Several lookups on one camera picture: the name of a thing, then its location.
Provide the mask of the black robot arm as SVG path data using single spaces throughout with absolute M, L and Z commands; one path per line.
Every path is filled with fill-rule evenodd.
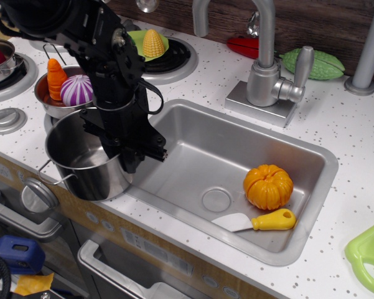
M 94 109 L 82 110 L 86 132 L 129 174 L 145 157 L 164 161 L 166 139 L 148 120 L 144 58 L 103 1 L 0 1 L 0 31 L 63 46 L 88 75 Z

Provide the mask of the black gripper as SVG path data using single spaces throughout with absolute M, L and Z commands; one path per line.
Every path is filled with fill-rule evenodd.
M 159 108 L 150 111 L 146 91 L 159 96 Z M 166 139 L 149 122 L 164 108 L 161 92 L 150 83 L 139 83 L 132 98 L 120 107 L 107 108 L 95 102 L 93 108 L 82 109 L 78 114 L 84 121 L 87 133 L 99 138 L 109 159 L 119 155 L 124 171 L 134 174 L 145 156 L 164 161 Z

